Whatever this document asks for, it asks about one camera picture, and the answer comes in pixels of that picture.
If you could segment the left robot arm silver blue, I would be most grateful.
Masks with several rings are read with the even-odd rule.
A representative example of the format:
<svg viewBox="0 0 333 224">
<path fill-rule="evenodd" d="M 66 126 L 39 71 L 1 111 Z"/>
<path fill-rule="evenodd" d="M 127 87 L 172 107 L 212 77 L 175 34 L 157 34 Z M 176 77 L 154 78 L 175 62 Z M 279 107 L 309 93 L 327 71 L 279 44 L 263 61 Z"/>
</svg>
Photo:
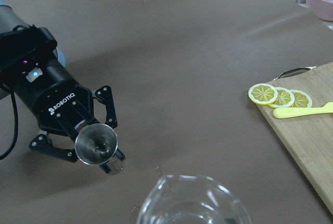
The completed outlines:
<svg viewBox="0 0 333 224">
<path fill-rule="evenodd" d="M 1 97 L 7 95 L 20 98 L 37 119 L 31 150 L 105 173 L 111 173 L 109 160 L 124 160 L 111 88 L 81 86 L 65 69 L 52 34 L 1 3 Z"/>
</svg>

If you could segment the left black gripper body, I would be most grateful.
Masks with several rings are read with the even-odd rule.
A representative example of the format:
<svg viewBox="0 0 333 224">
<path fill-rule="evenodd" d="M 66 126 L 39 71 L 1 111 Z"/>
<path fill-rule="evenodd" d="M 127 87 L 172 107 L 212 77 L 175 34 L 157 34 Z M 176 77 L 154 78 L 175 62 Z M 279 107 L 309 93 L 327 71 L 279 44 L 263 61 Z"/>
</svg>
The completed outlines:
<svg viewBox="0 0 333 224">
<path fill-rule="evenodd" d="M 14 91 L 37 118 L 41 130 L 66 135 L 56 115 L 61 114 L 75 127 L 84 118 L 72 108 L 72 102 L 79 102 L 93 115 L 92 93 L 81 86 L 57 60 L 48 60 L 40 65 L 40 69 L 42 75 L 32 82 L 26 76 L 21 76 L 14 85 Z"/>
</svg>

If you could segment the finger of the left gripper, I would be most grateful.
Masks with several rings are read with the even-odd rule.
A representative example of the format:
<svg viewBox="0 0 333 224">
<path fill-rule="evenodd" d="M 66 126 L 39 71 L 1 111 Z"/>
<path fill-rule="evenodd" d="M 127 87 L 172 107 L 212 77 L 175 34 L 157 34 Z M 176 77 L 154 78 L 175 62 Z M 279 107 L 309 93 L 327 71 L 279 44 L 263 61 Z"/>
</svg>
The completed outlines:
<svg viewBox="0 0 333 224">
<path fill-rule="evenodd" d="M 41 130 L 38 135 L 30 142 L 29 148 L 35 152 L 71 163 L 78 161 L 78 157 L 74 149 L 62 149 L 53 146 L 48 133 L 43 130 Z"/>
<path fill-rule="evenodd" d="M 113 130 L 118 126 L 116 110 L 114 106 L 111 87 L 104 85 L 94 92 L 94 99 L 97 99 L 106 108 L 105 124 Z M 117 147 L 113 157 L 105 164 L 100 165 L 105 173 L 119 173 L 123 169 L 125 155 Z"/>
</svg>

